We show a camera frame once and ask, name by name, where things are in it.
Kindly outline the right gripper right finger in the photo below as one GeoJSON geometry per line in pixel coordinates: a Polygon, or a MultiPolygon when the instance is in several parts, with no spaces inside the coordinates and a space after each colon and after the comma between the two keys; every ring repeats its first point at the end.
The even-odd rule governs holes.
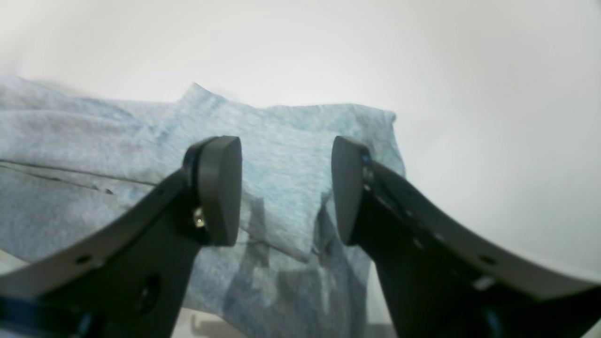
{"type": "Polygon", "coordinates": [[[337,136],[338,233],[373,261],[400,338],[581,338],[600,284],[528,261],[466,229],[368,148],[337,136]]]}

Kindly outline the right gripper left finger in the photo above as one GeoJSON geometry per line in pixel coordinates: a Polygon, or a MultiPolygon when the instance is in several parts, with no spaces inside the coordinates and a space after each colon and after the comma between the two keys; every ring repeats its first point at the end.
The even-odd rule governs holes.
{"type": "Polygon", "coordinates": [[[242,143],[208,138],[112,224],[1,278],[1,332],[24,338],[169,338],[195,257],[234,246],[242,143]]]}

